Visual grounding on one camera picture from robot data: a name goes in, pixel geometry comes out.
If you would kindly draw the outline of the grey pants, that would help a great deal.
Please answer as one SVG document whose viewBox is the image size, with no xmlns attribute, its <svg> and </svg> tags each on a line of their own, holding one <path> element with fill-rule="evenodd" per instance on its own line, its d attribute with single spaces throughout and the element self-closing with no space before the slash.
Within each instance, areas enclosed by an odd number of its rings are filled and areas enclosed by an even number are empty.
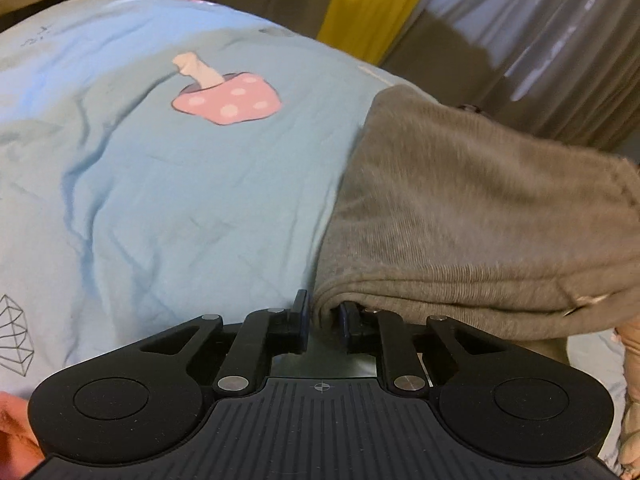
<svg viewBox="0 0 640 480">
<path fill-rule="evenodd" d="M 324 234 L 314 317 L 346 301 L 507 340 L 639 313 L 639 170 L 406 86 L 373 100 Z"/>
</svg>

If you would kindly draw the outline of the light blue patterned bedsheet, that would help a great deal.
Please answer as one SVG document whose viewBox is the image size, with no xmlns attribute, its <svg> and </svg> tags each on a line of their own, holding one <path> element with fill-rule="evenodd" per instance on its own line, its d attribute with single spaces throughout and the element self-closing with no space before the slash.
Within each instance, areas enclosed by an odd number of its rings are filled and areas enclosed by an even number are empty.
<svg viewBox="0 0 640 480">
<path fill-rule="evenodd" d="M 58 455 L 23 479 L 607 479 L 597 456 L 514 465 L 387 392 L 314 317 L 322 240 L 374 98 L 406 86 L 195 0 L 70 0 L 1 36 L 1 393 L 206 314 L 309 295 L 302 353 L 192 436 L 120 465 Z"/>
</svg>

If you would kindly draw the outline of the white sheer curtain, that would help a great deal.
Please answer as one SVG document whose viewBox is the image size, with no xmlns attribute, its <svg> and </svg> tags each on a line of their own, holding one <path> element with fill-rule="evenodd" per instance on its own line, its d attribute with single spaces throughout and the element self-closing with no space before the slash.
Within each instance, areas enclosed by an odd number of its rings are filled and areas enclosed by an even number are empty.
<svg viewBox="0 0 640 480">
<path fill-rule="evenodd" d="M 634 0 L 422 0 L 405 44 L 437 99 L 496 106 L 575 89 L 607 66 Z"/>
</svg>

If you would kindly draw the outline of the yellow curtain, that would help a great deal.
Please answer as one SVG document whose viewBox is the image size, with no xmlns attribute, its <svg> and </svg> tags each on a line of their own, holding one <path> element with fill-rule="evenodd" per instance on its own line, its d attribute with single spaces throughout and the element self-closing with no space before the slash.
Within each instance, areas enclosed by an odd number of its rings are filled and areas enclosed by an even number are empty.
<svg viewBox="0 0 640 480">
<path fill-rule="evenodd" d="M 373 65 L 383 61 L 420 0 L 330 0 L 317 40 Z"/>
</svg>

